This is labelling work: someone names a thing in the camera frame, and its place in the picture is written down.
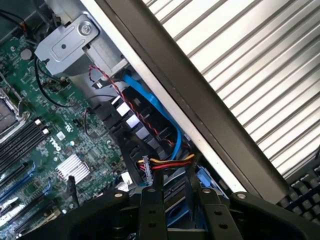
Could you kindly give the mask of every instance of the side panel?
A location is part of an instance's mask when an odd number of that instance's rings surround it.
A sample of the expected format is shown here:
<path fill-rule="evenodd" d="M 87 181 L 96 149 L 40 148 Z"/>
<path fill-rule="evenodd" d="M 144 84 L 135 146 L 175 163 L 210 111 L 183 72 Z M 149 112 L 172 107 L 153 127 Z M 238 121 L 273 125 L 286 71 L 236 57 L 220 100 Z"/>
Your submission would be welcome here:
<path fill-rule="evenodd" d="M 273 203 L 284 197 L 282 176 L 146 5 L 96 2 L 243 186 Z"/>
<path fill-rule="evenodd" d="M 144 2 L 285 178 L 314 159 L 320 1 Z"/>

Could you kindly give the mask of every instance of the black cable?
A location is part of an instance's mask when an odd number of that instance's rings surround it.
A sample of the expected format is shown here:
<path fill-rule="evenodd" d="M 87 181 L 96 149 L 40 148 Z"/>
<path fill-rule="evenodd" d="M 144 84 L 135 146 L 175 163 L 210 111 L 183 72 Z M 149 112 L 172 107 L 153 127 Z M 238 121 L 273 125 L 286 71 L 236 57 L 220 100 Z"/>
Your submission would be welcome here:
<path fill-rule="evenodd" d="M 9 12 L 9 11 L 6 11 L 6 10 L 3 10 L 3 9 L 0 9 L 0 13 L 4 13 L 4 14 L 7 14 L 7 15 L 11 15 L 13 17 L 16 17 L 17 19 L 20 19 L 22 22 L 25 22 L 25 20 L 23 19 L 23 17 L 20 17 L 12 12 Z"/>
<path fill-rule="evenodd" d="M 54 76 L 46 73 L 46 72 L 41 68 L 39 59 L 36 61 L 36 64 L 37 64 L 37 67 L 38 67 L 39 71 L 40 71 L 43 75 L 47 76 L 48 78 L 52 79 L 53 81 L 55 81 L 55 82 L 58 83 L 58 84 L 61 83 L 59 79 L 57 79 L 57 78 L 55 78 Z"/>
<path fill-rule="evenodd" d="M 72 200 L 73 200 L 74 204 L 76 205 L 76 207 L 79 208 L 80 204 L 79 204 L 79 199 L 77 196 L 76 179 L 74 176 L 70 175 L 68 177 L 66 192 L 69 196 L 72 197 Z"/>
<path fill-rule="evenodd" d="M 52 99 L 49 97 L 49 95 L 45 92 L 45 90 L 44 90 L 44 88 L 43 88 L 43 86 L 42 86 L 42 84 L 41 84 L 40 77 L 39 77 L 39 69 L 38 69 L 38 64 L 37 64 L 37 62 L 38 62 L 38 58 L 35 57 L 35 58 L 34 58 L 35 79 L 36 79 L 36 82 L 37 82 L 37 84 L 38 84 L 38 87 L 39 87 L 40 92 L 42 93 L 42 95 L 43 95 L 50 103 L 52 103 L 53 105 L 56 105 L 57 107 L 60 107 L 60 108 L 72 108 L 73 106 L 75 106 L 76 103 L 75 103 L 75 104 L 72 104 L 72 105 L 69 105 L 69 106 L 61 105 L 61 104 L 55 102 L 54 100 L 52 100 Z"/>
<path fill-rule="evenodd" d="M 112 96 L 112 95 L 108 95 L 108 94 L 97 94 L 97 95 L 90 96 L 90 97 L 86 98 L 85 100 L 88 101 L 90 99 L 97 98 L 97 97 L 115 98 L 116 96 Z"/>
<path fill-rule="evenodd" d="M 84 111 L 84 118 L 83 118 L 83 127 L 84 127 L 84 132 L 85 134 L 91 138 L 91 139 L 99 139 L 101 137 L 103 137 L 104 135 L 106 135 L 109 131 L 105 130 L 102 134 L 98 135 L 98 136 L 92 136 L 88 133 L 88 129 L 87 129 L 87 113 L 88 113 L 88 109 L 86 109 Z"/>
<path fill-rule="evenodd" d="M 0 12 L 0 17 L 3 17 L 3 18 L 6 19 L 7 21 L 9 21 L 9 22 L 17 25 L 19 28 L 21 28 L 21 29 L 24 31 L 23 27 L 21 26 L 21 24 L 20 24 L 19 22 L 13 20 L 12 18 L 8 17 L 7 15 L 5 15 L 5 14 L 3 14 L 3 13 L 1 13 L 1 12 Z"/>

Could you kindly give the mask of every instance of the green motherboard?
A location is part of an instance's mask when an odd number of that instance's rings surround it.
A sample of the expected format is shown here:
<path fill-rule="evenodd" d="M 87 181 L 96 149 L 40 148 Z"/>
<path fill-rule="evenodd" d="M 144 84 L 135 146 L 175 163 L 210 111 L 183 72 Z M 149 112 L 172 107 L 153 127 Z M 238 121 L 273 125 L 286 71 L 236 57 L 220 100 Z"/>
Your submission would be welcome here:
<path fill-rule="evenodd" d="M 112 184 L 126 170 L 120 150 L 108 134 L 99 139 L 91 139 L 85 134 L 84 111 L 89 105 L 77 87 L 70 82 L 65 87 L 44 88 L 56 102 L 62 105 L 72 103 L 73 107 L 69 108 L 56 107 L 42 95 L 35 77 L 33 57 L 28 60 L 21 57 L 21 52 L 25 49 L 34 51 L 33 46 L 25 42 L 23 37 L 21 39 L 13 37 L 0 45 L 0 70 L 12 89 L 23 99 L 23 111 L 29 113 L 26 124 L 39 119 L 49 134 L 0 178 L 1 183 L 6 174 L 9 175 L 24 163 L 33 170 L 32 177 L 15 188 L 7 198 L 18 204 L 12 211 L 0 216 L 0 240 L 16 239 L 21 236 L 20 232 L 17 235 L 15 231 L 17 227 L 38 213 L 41 208 L 49 205 L 48 203 L 51 203 L 50 207 L 52 206 L 49 213 L 45 211 L 33 217 L 28 222 L 26 231 L 46 221 L 54 211 L 58 211 L 60 215 L 72 211 L 75 206 L 72 197 L 66 193 L 67 182 L 58 177 L 56 169 L 70 156 L 76 155 L 90 172 L 76 185 L 80 204 L 94 198 L 101 189 Z M 50 82 L 47 76 L 41 73 L 39 75 L 43 85 Z M 0 81 L 0 88 L 6 89 L 8 95 L 11 94 L 4 81 Z M 104 131 L 102 122 L 95 115 L 88 116 L 87 128 L 91 134 L 96 135 Z M 12 179 L 3 186 L 0 189 L 0 196 L 14 186 L 22 176 Z M 30 207 L 29 204 L 44 192 L 42 201 Z M 15 215 L 26 206 L 30 207 L 28 211 L 15 218 Z"/>

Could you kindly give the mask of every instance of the pcie slot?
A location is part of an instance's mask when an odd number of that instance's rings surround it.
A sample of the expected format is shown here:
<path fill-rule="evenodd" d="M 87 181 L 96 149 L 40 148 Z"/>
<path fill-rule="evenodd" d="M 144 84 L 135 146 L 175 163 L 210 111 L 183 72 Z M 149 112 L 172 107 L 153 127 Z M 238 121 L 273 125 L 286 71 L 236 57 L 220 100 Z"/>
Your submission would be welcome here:
<path fill-rule="evenodd" d="M 43 220 L 41 223 L 39 223 L 38 226 L 36 226 L 34 229 L 40 228 L 41 226 L 47 224 L 48 222 L 55 220 L 59 215 L 61 214 L 59 209 L 56 209 L 51 215 L 49 215 L 45 220 Z"/>
<path fill-rule="evenodd" d="M 14 232 L 16 234 L 22 233 L 27 226 L 36 220 L 37 218 L 40 218 L 47 210 L 51 209 L 55 205 L 54 201 L 50 201 L 48 204 L 40 208 L 38 211 L 36 211 L 34 214 L 32 214 L 27 220 L 25 220 L 23 223 L 21 223 L 18 227 L 14 229 Z"/>
<path fill-rule="evenodd" d="M 10 203 L 8 206 L 6 206 L 4 209 L 1 209 L 0 217 L 6 215 L 8 212 L 13 210 L 16 206 L 18 206 L 17 201 L 14 201 Z"/>
<path fill-rule="evenodd" d="M 22 165 L 19 166 L 16 170 L 14 170 L 12 173 L 10 173 L 8 176 L 6 176 L 2 181 L 0 181 L 0 188 L 5 186 L 7 183 L 21 175 L 23 172 L 25 172 L 28 169 L 29 164 L 27 162 L 22 163 Z"/>
<path fill-rule="evenodd" d="M 40 129 L 40 127 L 34 121 L 27 124 L 16 135 L 14 135 L 12 138 L 1 144 L 0 156 L 2 156 L 3 153 L 7 152 L 11 148 L 13 148 L 19 142 L 23 141 L 25 138 L 28 138 L 30 136 L 30 133 L 36 129 Z"/>
<path fill-rule="evenodd" d="M 13 166 L 20 158 L 22 158 L 25 154 L 27 154 L 31 149 L 36 147 L 39 143 L 41 143 L 46 138 L 46 135 L 41 132 L 33 139 L 24 145 L 22 148 L 16 149 L 16 154 L 14 156 L 8 157 L 4 159 L 0 163 L 0 174 L 4 173 L 8 170 L 11 166 Z"/>
<path fill-rule="evenodd" d="M 12 187 L 10 187 L 1 197 L 0 197 L 0 203 L 5 201 L 8 197 L 11 196 L 15 191 L 17 191 L 19 188 L 21 188 L 26 182 L 28 182 L 33 177 L 33 174 L 27 174 L 25 177 L 23 177 L 21 180 L 19 180 L 17 183 L 15 183 Z"/>
<path fill-rule="evenodd" d="M 13 218 L 11 218 L 8 221 L 8 223 L 12 224 L 13 222 L 17 221 L 20 217 L 24 216 L 30 209 L 32 209 L 35 205 L 40 203 L 45 198 L 46 195 L 47 195 L 46 192 L 39 194 L 28 205 L 26 205 L 23 209 L 21 209 Z"/>

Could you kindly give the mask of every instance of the red and black wire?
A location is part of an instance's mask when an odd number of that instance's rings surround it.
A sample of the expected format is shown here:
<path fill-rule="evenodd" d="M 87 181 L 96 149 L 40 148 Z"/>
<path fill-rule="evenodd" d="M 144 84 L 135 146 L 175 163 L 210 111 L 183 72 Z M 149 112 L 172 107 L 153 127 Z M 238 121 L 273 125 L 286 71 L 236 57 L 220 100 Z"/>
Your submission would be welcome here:
<path fill-rule="evenodd" d="M 15 18 L 19 19 L 21 22 L 18 22 L 18 21 L 16 21 L 16 20 L 12 19 L 12 18 L 9 17 L 9 16 L 15 17 Z M 11 23 L 17 25 L 19 28 L 21 28 L 21 30 L 22 30 L 24 33 L 27 32 L 27 24 L 26 24 L 25 20 L 24 20 L 22 17 L 14 14 L 14 13 L 12 13 L 12 12 L 9 12 L 9 11 L 6 11 L 6 10 L 2 10 L 2 9 L 0 9 L 0 17 L 4 18 L 4 19 L 7 20 L 8 22 L 11 22 Z"/>
<path fill-rule="evenodd" d="M 118 88 L 118 86 L 115 84 L 115 82 L 103 71 L 101 70 L 99 67 L 95 66 L 95 65 L 91 65 L 89 67 L 89 79 L 91 82 L 95 82 L 92 79 L 92 70 L 95 69 L 97 71 L 99 71 L 107 80 L 109 80 L 113 86 L 113 88 L 116 90 L 116 92 L 121 96 L 121 98 L 123 99 L 123 101 L 128 104 L 128 106 L 130 107 L 130 109 L 134 112 L 134 114 L 140 119 L 140 121 L 142 121 L 144 124 L 146 124 L 157 136 L 160 134 L 158 132 L 157 129 L 155 129 L 142 115 L 141 113 L 139 113 L 135 106 L 126 98 L 126 96 L 120 91 L 120 89 Z M 170 139 L 164 139 L 165 141 L 167 141 L 171 146 L 174 146 L 175 143 L 173 141 L 171 141 Z"/>

